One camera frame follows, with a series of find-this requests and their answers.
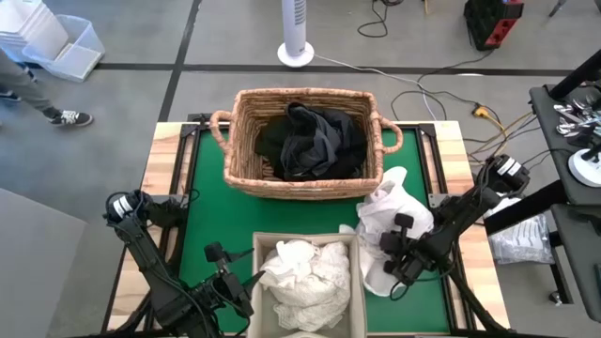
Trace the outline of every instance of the green table surface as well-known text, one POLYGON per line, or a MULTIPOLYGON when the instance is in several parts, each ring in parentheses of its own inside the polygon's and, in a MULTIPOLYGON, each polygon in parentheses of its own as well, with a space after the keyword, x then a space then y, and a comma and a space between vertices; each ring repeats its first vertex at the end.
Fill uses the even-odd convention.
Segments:
MULTIPOLYGON (((388 155, 384 169, 403 166, 408 170, 404 187, 409 194, 426 204, 426 189, 421 171, 417 135, 403 131, 401 150, 388 155)), ((384 131, 385 145, 394 144, 391 131, 384 131)), ((223 153, 210 133, 201 135, 193 188, 198 198, 191 202, 180 278, 190 285, 201 282, 215 272, 208 263, 205 245, 220 241, 229 252, 252 248, 253 232, 293 234, 337 233, 341 223, 355 226, 356 204, 362 198, 336 201, 283 201, 258 198, 230 188, 223 181, 223 153)), ((252 256, 231 265, 241 281, 252 275, 252 256)), ((433 274, 425 272, 422 277, 433 274)), ((365 291, 369 332, 446 332, 448 324, 440 281, 414 284, 400 301, 391 301, 365 291)), ((218 310, 224 332, 237 332, 245 325, 230 308, 218 310)))

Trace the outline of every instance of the white cloth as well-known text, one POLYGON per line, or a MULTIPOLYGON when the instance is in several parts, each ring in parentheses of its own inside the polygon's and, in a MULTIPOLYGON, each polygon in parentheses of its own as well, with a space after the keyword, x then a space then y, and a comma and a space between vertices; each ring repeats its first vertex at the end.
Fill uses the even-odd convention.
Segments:
POLYGON ((280 241, 261 267, 259 282, 280 301, 273 310, 282 328, 313 332, 342 319, 350 300, 349 267, 343 242, 318 248, 304 240, 280 241))
POLYGON ((341 233, 356 233, 359 236, 363 285, 381 297, 388 297, 397 282, 394 276, 384 272, 384 262, 390 257, 379 248, 382 233, 400 231, 400 226, 394 224, 394 216, 403 213, 413 217, 413 227, 407 233, 409 238, 419 238, 434 227, 432 213, 403 188, 406 176, 407 169, 403 167, 386 171, 378 188, 357 205, 357 227, 353 230, 348 225, 340 225, 341 233))

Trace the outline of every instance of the wooden table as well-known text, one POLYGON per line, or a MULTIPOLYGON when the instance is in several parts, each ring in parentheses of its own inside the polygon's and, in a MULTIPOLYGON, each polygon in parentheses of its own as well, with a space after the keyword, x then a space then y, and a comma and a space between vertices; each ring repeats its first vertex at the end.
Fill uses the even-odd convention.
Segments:
MULTIPOLYGON (((439 155, 448 193, 461 194, 466 192, 473 186, 473 181, 458 122, 403 122, 403 124, 420 123, 433 124, 436 129, 439 155)), ((151 195, 166 195, 169 193, 181 127, 182 123, 165 122, 157 124, 142 183, 143 191, 151 195)), ((428 163, 433 163, 432 148, 428 143, 429 141, 424 138, 426 160, 428 163)), ((191 160, 191 148, 186 147, 184 154, 184 165, 182 165, 180 184, 177 189, 179 192, 182 191, 188 175, 187 163, 191 160)), ((433 191, 439 191, 434 165, 428 165, 428 169, 433 191)), ((157 242, 161 236, 160 231, 161 229, 156 226, 149 228, 151 236, 157 242)), ((504 327, 509 327, 509 320, 485 229, 478 225, 470 227, 461 236, 459 246, 470 288, 492 316, 504 327)), ((123 324, 148 291, 146 280, 138 271, 138 267, 129 252, 125 252, 120 275, 117 278, 116 294, 112 303, 108 330, 116 329, 123 324)), ((462 302, 456 289, 454 287, 452 289, 458 326, 465 328, 462 302)))

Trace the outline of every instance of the cardboard box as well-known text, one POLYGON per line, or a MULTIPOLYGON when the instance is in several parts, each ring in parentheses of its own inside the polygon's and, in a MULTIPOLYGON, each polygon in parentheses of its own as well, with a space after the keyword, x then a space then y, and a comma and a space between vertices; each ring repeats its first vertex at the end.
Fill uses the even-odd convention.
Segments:
MULTIPOLYGON (((275 244, 291 239, 304 239, 316 245, 323 246, 328 243, 342 241, 348 247, 350 261, 350 301, 344 312, 343 319, 333 329, 318 330, 316 333, 329 338, 364 338, 367 335, 367 319, 365 314, 365 295, 361 269, 359 267, 359 242, 354 235, 324 234, 324 235, 296 235, 296 234, 253 234, 253 273, 257 273, 267 254, 275 249, 275 244)), ((249 338, 281 338, 297 332, 286 330, 278 325, 278 315, 273 311, 277 303, 269 290, 263 290, 262 284, 257 284, 253 289, 254 315, 247 331, 249 338)))

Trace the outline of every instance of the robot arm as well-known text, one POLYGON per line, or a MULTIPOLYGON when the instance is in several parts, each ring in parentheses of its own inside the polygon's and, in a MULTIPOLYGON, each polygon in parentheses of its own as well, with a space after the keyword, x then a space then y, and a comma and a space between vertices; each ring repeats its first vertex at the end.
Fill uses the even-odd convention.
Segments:
POLYGON ((156 244, 147 232, 147 222, 157 225, 176 217, 181 208, 171 200, 156 204, 141 191, 124 193, 111 204, 107 201, 104 218, 123 240, 140 271, 150 286, 150 302, 159 324, 175 336, 187 334, 191 338, 223 336, 215 318, 215 310, 226 304, 236 309, 239 316, 250 320, 254 313, 250 304, 251 291, 262 273, 244 284, 229 272, 227 263, 234 262, 249 250, 231 254, 219 242, 205 247, 209 262, 217 265, 217 272, 202 283, 188 287, 170 270, 156 244))
POLYGON ((530 182, 528 174, 527 169, 506 155, 489 159, 473 188, 461 196, 446 197, 440 206, 432 210, 435 227, 418 239, 407 238, 406 228, 412 226, 413 219, 397 215, 395 222, 403 230, 384 233, 380 238, 380 248, 391 257, 384 270, 407 286, 418 281, 425 269, 446 271, 485 328, 505 330, 476 299, 448 257, 459 236, 485 212, 499 204, 501 198, 497 192, 504 192, 506 196, 522 193, 530 182))

